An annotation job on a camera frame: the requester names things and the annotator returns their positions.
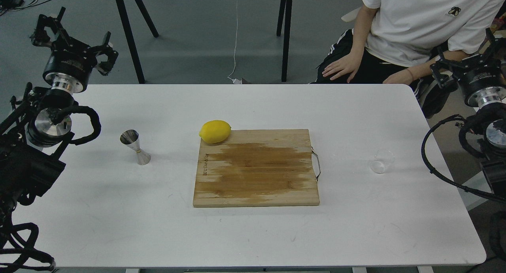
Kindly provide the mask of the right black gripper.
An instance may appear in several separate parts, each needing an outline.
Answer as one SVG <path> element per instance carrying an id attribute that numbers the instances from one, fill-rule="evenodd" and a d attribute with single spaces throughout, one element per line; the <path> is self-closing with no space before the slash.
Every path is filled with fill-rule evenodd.
<path id="1" fill-rule="evenodd" d="M 486 28 L 486 35 L 490 45 L 485 50 L 485 59 L 474 55 L 462 62 L 463 67 L 457 67 L 459 60 L 450 59 L 444 52 L 448 46 L 440 45 L 432 49 L 431 55 L 435 60 L 430 69 L 440 89 L 457 89 L 463 96 L 463 102 L 469 107 L 484 107 L 491 103 L 500 103 L 505 99 L 505 78 L 501 71 L 501 61 L 505 61 L 506 39 L 496 38 L 490 28 Z M 452 76 L 442 74 L 443 71 L 453 71 Z"/>

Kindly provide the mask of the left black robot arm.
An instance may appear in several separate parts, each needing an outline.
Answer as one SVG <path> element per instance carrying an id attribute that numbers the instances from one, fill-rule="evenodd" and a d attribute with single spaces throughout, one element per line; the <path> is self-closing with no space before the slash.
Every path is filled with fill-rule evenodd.
<path id="1" fill-rule="evenodd" d="M 66 166 L 60 158 L 68 145 L 88 143 L 101 132 L 99 115 L 79 105 L 74 94 L 86 90 L 93 69 L 107 76 L 119 54 L 109 44 L 110 32 L 98 46 L 69 36 L 61 23 L 65 10 L 56 17 L 39 15 L 31 35 L 34 46 L 51 49 L 43 72 L 49 87 L 27 83 L 22 99 L 11 98 L 13 110 L 1 123 L 1 254 L 17 256 L 1 264 L 2 273 L 55 269 L 54 258 L 35 248 L 38 226 L 16 225 L 11 215 L 53 186 Z"/>

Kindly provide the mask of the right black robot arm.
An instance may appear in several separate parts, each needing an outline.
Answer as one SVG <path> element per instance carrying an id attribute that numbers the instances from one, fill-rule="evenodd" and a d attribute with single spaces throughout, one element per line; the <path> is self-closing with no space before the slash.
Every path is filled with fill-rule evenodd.
<path id="1" fill-rule="evenodd" d="M 434 81 L 426 87 L 419 99 L 423 104 L 432 90 L 451 93 L 460 90 L 463 103 L 476 108 L 473 116 L 467 118 L 454 114 L 430 128 L 421 144 L 423 163 L 431 174 L 466 193 L 477 197 L 505 203 L 505 76 L 498 58 L 505 49 L 505 39 L 496 38 L 487 28 L 486 37 L 489 46 L 483 53 L 472 55 L 461 61 L 445 58 L 441 48 L 439 59 L 430 66 Z M 490 192 L 476 190 L 457 184 L 445 177 L 429 162 L 425 154 L 425 144 L 430 134 L 438 127 L 455 121 L 460 128 L 458 140 L 461 147 L 473 157 L 480 159 L 480 168 L 484 174 Z"/>

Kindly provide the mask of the person's left hand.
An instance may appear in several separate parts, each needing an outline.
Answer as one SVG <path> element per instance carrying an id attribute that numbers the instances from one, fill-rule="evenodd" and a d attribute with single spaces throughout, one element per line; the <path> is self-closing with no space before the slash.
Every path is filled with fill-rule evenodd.
<path id="1" fill-rule="evenodd" d="M 409 69 L 403 69 L 387 77 L 383 84 L 406 84 L 410 85 L 414 81 L 414 76 Z"/>

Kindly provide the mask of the person's right hand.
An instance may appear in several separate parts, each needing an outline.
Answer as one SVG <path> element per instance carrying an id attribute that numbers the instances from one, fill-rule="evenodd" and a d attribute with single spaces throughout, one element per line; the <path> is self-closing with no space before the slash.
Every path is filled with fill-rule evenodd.
<path id="1" fill-rule="evenodd" d="M 322 71 L 322 75 L 331 81 L 344 78 L 345 83 L 351 83 L 352 79 L 359 70 L 361 61 L 361 53 L 349 53 L 343 58 L 340 58 L 325 67 Z"/>

